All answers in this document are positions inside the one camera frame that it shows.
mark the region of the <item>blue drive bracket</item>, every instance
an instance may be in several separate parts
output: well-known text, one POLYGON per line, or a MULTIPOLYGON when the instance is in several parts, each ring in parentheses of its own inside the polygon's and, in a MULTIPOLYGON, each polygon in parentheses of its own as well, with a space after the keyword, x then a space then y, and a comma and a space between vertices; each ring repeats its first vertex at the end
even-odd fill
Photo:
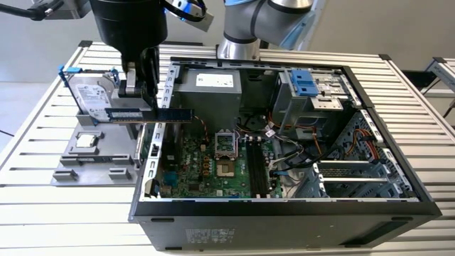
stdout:
POLYGON ((296 95, 315 97, 319 94, 312 75, 307 70, 291 70, 291 82, 296 88, 296 95))

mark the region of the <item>black cable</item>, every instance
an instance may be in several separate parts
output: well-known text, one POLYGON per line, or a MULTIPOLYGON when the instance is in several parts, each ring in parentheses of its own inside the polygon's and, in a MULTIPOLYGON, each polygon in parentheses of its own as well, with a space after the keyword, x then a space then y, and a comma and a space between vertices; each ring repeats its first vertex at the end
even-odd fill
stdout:
POLYGON ((283 175, 283 174, 279 174, 279 176, 288 177, 288 178, 290 178, 290 179, 292 179, 294 181, 300 181, 300 180, 298 180, 298 179, 292 178, 290 175, 283 175))
POLYGON ((36 17, 32 11, 12 7, 5 4, 0 4, 0 12, 8 13, 19 17, 31 18, 31 19, 36 17))
POLYGON ((37 3, 27 10, 0 4, 0 12, 40 21, 51 15, 51 13, 47 13, 47 10, 56 11, 63 4, 63 0, 53 0, 51 3, 37 3))
POLYGON ((5 134, 5 135, 8 135, 8 136, 11 136, 11 137, 13 137, 15 135, 12 135, 9 132, 5 132, 5 131, 3 131, 3 130, 0 130, 0 133, 3 133, 3 134, 5 134))
POLYGON ((444 115, 443 115, 443 118, 446 118, 446 117, 448 116, 448 114, 450 114, 451 111, 452 111, 452 108, 450 107, 450 108, 447 109, 444 115))
POLYGON ((426 93, 431 90, 431 88, 432 88, 439 82, 440 82, 440 79, 438 79, 436 82, 428 86, 428 89, 423 92, 422 95, 426 95, 426 93))
POLYGON ((172 12, 176 16, 179 16, 180 18, 184 18, 186 20, 190 20, 192 22, 200 22, 203 21, 203 19, 206 18, 206 13, 207 13, 207 7, 206 7, 206 3, 203 0, 194 0, 194 1, 188 1, 188 4, 191 3, 196 3, 196 5, 200 7, 202 9, 202 16, 195 16, 187 12, 184 12, 183 10, 180 10, 179 8, 176 8, 168 1, 163 0, 163 6, 166 9, 168 9, 170 12, 172 12))
POLYGON ((287 195, 290 194, 291 190, 295 188, 295 186, 299 185, 302 182, 303 182, 303 179, 302 179, 298 183, 295 183, 295 184, 292 185, 292 187, 291 187, 291 188, 287 190, 287 192, 286 192, 286 197, 287 197, 287 195))
POLYGON ((324 152, 320 156, 318 156, 315 159, 312 159, 310 162, 300 161, 298 164, 291 165, 288 168, 283 170, 271 171, 271 174, 274 175, 275 172, 286 172, 292 169, 300 169, 311 167, 315 162, 324 159, 335 150, 340 151, 342 157, 340 159, 344 159, 344 148, 342 146, 332 147, 327 152, 324 152))

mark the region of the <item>cable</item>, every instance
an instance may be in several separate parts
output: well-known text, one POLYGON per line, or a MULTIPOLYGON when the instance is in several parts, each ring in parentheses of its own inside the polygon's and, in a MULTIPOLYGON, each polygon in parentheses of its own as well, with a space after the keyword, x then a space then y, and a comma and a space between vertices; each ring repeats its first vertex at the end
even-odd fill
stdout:
POLYGON ((295 186, 296 185, 299 185, 300 183, 303 182, 303 180, 300 180, 298 183, 295 183, 294 185, 292 185, 292 187, 287 190, 287 192, 286 192, 286 197, 288 197, 287 195, 290 194, 290 192, 291 192, 291 190, 295 188, 295 186))
POLYGON ((207 125, 206 122, 203 121, 203 119, 200 119, 198 116, 194 116, 202 123, 202 125, 204 126, 204 132, 206 132, 206 141, 208 142, 208 132, 207 132, 207 125))
POLYGON ((3 130, 0 130, 0 133, 3 133, 3 134, 5 134, 5 135, 8 135, 8 136, 11 136, 11 137, 13 137, 15 135, 12 135, 9 132, 5 132, 5 131, 3 131, 3 130))
POLYGON ((163 2, 164 8, 168 9, 170 12, 172 12, 176 16, 179 16, 180 18, 184 18, 186 20, 190 20, 192 22, 200 22, 206 18, 207 7, 206 7, 206 3, 203 0, 188 0, 188 4, 195 4, 200 7, 202 16, 195 16, 184 12, 183 10, 176 8, 167 0, 163 0, 162 2, 163 2))
POLYGON ((447 109, 447 111, 446 111, 446 113, 444 113, 444 115, 443 115, 442 117, 446 118, 446 117, 448 116, 448 114, 450 114, 451 111, 452 111, 452 108, 450 107, 450 108, 447 109))
POLYGON ((0 12, 29 19, 36 17, 36 14, 32 11, 12 7, 5 4, 0 4, 0 12))
MULTIPOLYGON (((360 131, 363 131, 368 136, 372 136, 368 130, 360 129, 360 131)), ((372 142, 367 141, 367 145, 370 147, 370 150, 371 150, 371 153, 374 155, 374 158, 379 159, 379 153, 378 153, 378 150, 376 150, 375 146, 372 145, 372 142)))
POLYGON ((286 168, 283 170, 271 171, 271 174, 274 174, 275 172, 286 172, 286 171, 292 170, 292 169, 300 169, 300 168, 311 167, 315 162, 324 159, 335 150, 338 150, 340 152, 340 155, 344 155, 344 148, 342 146, 334 146, 327 152, 324 152, 320 156, 318 156, 311 161, 308 161, 308 162, 300 161, 298 164, 294 164, 292 166, 290 166, 288 168, 286 168))
POLYGON ((288 177, 288 178, 292 179, 294 181, 300 181, 300 180, 292 178, 288 174, 279 174, 279 176, 288 177))
MULTIPOLYGON (((362 133, 363 137, 367 136, 367 135, 371 136, 371 133, 367 130, 364 130, 364 129, 355 129, 354 130, 354 133, 352 133, 352 144, 351 144, 348 152, 346 153, 346 156, 348 156, 350 153, 354 151, 354 148, 355 148, 355 145, 356 145, 356 133, 358 132, 362 133)), ((372 155, 374 159, 379 159, 379 153, 378 153, 372 143, 370 141, 366 141, 366 144, 367 144, 367 147, 368 147, 368 149, 371 151, 371 155, 372 155)))
POLYGON ((322 155, 322 151, 320 151, 316 135, 318 135, 316 134, 316 128, 312 128, 312 139, 315 140, 315 145, 316 145, 316 148, 318 148, 319 155, 322 155))
POLYGON ((431 90, 431 88, 432 88, 439 82, 440 82, 440 79, 438 79, 436 82, 428 86, 428 89, 423 92, 422 95, 426 95, 426 93, 431 90))

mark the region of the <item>metal slat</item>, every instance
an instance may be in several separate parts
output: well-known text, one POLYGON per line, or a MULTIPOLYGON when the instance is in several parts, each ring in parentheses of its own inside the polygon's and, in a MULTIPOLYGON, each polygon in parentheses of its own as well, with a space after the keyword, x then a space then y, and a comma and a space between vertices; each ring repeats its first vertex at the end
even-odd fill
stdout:
POLYGON ((77 118, 67 116, 48 116, 36 120, 36 126, 41 128, 76 128, 77 124, 77 118))
POLYGON ((403 101, 412 101, 412 102, 415 102, 415 103, 419 103, 419 102, 416 101, 416 99, 414 99, 414 98, 400 98, 400 97, 396 97, 396 98, 391 99, 390 97, 370 97, 370 99, 371 99, 374 102, 376 102, 376 101, 391 101, 391 100, 394 100, 394 101, 396 101, 398 103, 400 103, 400 102, 403 102, 403 101))
POLYGON ((422 106, 398 106, 398 105, 376 105, 375 106, 376 111, 379 109, 392 109, 392 110, 426 110, 422 106))
POLYGON ((43 109, 44 116, 76 116, 79 108, 73 106, 49 106, 43 109))
POLYGON ((67 87, 60 86, 53 94, 57 96, 71 96, 71 91, 67 87))
POLYGON ((420 115, 426 115, 427 114, 427 111, 426 110, 419 110, 419 109, 376 109, 376 112, 380 113, 380 114, 404 114, 404 113, 408 113, 408 114, 420 114, 420 115))
POLYGON ((399 115, 399 114, 379 114, 383 119, 430 119, 432 120, 431 116, 428 115, 399 115))
POLYGON ((49 103, 52 106, 77 106, 71 96, 52 97, 49 103))
POLYGON ((9 163, 11 168, 57 168, 60 163, 60 155, 41 155, 41 156, 24 156, 19 155, 9 163))
POLYGON ((400 147, 406 156, 410 157, 438 157, 451 156, 455 157, 455 147, 416 147, 416 146, 402 146, 400 147))
POLYGON ((434 124, 387 124, 388 129, 426 129, 426 130, 440 130, 439 125, 434 124))
POLYGON ((404 97, 407 97, 410 99, 412 99, 412 97, 414 97, 406 91, 400 91, 403 93, 391 93, 391 92, 387 92, 387 90, 375 90, 375 91, 372 91, 372 89, 371 90, 366 89, 364 91, 366 91, 368 96, 382 96, 382 97, 391 97, 391 98, 398 98, 398 97, 404 98, 404 97))
POLYGON ((412 168, 422 171, 455 171, 455 158, 408 158, 412 168))
POLYGON ((0 171, 0 184, 8 184, 8 186, 49 185, 52 174, 53 170, 13 171, 4 167, 0 171))
POLYGON ((404 139, 404 140, 450 140, 447 135, 434 135, 434 134, 392 134, 395 139, 404 139))
POLYGON ((454 142, 451 140, 407 140, 407 139, 395 139, 396 143, 400 146, 404 145, 422 145, 422 146, 450 146, 454 145, 454 142))
POLYGON ((435 124, 436 121, 432 119, 395 119, 395 118, 383 118, 386 124, 398 123, 398 124, 435 124))
POLYGON ((455 229, 414 229, 394 238, 392 242, 446 240, 455 240, 455 229))
POLYGON ((67 145, 67 141, 27 141, 19 146, 19 151, 21 153, 63 154, 67 145))
POLYGON ((43 128, 32 129, 27 136, 31 140, 69 140, 72 133, 72 128, 43 128))
POLYGON ((354 74, 358 75, 382 75, 382 76, 392 76, 395 74, 391 70, 387 69, 374 69, 374 68, 352 68, 354 74))
POLYGON ((404 88, 403 84, 399 82, 396 76, 384 75, 355 75, 356 79, 360 81, 363 86, 396 86, 404 88))
POLYGON ((275 59, 262 57, 262 61, 274 61, 283 63, 300 63, 300 64, 322 64, 322 65, 336 65, 336 66, 350 66, 354 68, 378 68, 387 69, 387 65, 383 63, 364 63, 364 62, 346 62, 346 61, 318 61, 318 60, 296 60, 296 59, 275 59))
POLYGON ((414 101, 414 100, 410 100, 410 101, 398 101, 394 99, 372 100, 372 103, 375 104, 375 106, 378 106, 378 105, 420 106, 420 103, 418 101, 414 101))
POLYGON ((420 133, 420 134, 444 134, 442 129, 395 129, 388 128, 390 133, 420 133))

